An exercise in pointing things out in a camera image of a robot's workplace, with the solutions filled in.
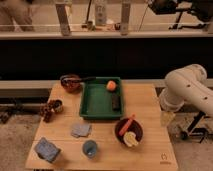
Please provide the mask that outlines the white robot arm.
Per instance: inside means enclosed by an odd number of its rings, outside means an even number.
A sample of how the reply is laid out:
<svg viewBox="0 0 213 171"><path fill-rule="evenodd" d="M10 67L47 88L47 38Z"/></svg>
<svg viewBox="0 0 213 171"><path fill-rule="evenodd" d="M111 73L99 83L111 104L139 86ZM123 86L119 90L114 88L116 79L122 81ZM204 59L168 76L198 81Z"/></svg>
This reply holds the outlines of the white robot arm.
<svg viewBox="0 0 213 171"><path fill-rule="evenodd" d="M161 108L167 112L177 112L185 102L213 117L213 90L206 87L206 69L199 64L191 64L170 71L164 79L165 88L159 95Z"/></svg>

